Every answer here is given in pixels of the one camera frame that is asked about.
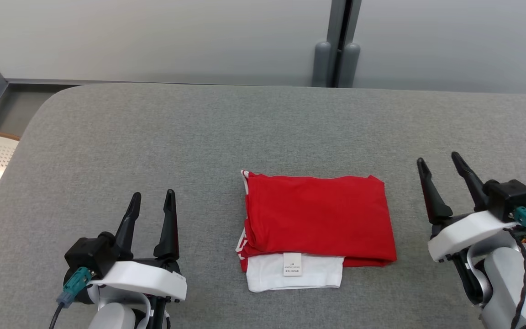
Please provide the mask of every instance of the clothing label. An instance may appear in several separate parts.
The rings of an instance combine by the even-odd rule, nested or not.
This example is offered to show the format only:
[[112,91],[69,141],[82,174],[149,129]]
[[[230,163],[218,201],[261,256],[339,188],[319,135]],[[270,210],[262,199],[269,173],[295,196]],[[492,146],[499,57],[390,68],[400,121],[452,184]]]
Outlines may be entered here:
[[301,253],[284,252],[284,276],[301,276]]

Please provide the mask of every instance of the robotic arm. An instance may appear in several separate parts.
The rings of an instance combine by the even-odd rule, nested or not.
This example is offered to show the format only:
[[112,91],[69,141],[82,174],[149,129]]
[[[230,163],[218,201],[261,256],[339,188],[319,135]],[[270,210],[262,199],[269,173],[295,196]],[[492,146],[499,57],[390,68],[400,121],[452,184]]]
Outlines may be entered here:
[[452,159],[474,200],[471,214],[453,216],[426,162],[417,159],[432,224],[430,256],[453,262],[487,329],[526,328],[526,186],[517,180],[483,184],[460,154]]
[[140,192],[133,194],[115,235],[102,232],[97,238],[80,238],[65,254],[69,270],[50,328],[60,310],[76,301],[98,307],[89,329],[169,329],[165,306],[185,300],[188,287],[177,263],[175,194],[168,190],[165,198],[155,258],[134,259],[131,252],[141,200]]

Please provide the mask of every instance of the gray floor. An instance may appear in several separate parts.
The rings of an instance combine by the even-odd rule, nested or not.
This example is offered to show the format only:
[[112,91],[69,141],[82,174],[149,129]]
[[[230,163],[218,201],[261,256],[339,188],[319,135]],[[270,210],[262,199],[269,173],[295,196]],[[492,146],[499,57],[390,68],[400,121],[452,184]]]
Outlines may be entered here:
[[21,137],[36,111],[69,85],[10,85],[0,100],[0,131]]

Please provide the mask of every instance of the red garment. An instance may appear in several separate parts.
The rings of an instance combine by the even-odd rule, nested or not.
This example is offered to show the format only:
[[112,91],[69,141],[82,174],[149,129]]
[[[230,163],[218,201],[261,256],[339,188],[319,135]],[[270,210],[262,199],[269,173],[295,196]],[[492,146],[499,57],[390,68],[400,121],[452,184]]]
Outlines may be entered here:
[[[241,259],[302,252],[345,256],[348,267],[385,266],[397,260],[384,183],[376,177],[249,173],[245,201],[246,239],[237,248]],[[246,262],[242,267],[246,271]]]

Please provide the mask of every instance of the gray tablecloth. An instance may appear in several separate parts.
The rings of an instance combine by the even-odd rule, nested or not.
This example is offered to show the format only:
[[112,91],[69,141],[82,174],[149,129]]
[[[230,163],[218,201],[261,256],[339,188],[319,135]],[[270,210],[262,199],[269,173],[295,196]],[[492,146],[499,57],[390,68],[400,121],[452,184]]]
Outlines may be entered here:
[[[452,264],[430,259],[417,175],[424,157],[447,204],[472,210],[451,151],[482,180],[526,183],[526,96],[452,92],[101,84],[62,91],[31,121],[0,182],[0,328],[45,328],[80,237],[115,231],[133,192],[133,252],[151,256],[163,198],[178,200],[188,299],[181,328],[480,327]],[[239,170],[375,175],[386,183],[399,260],[345,268],[340,289],[251,293],[234,252]],[[86,328],[74,304],[57,328]]]

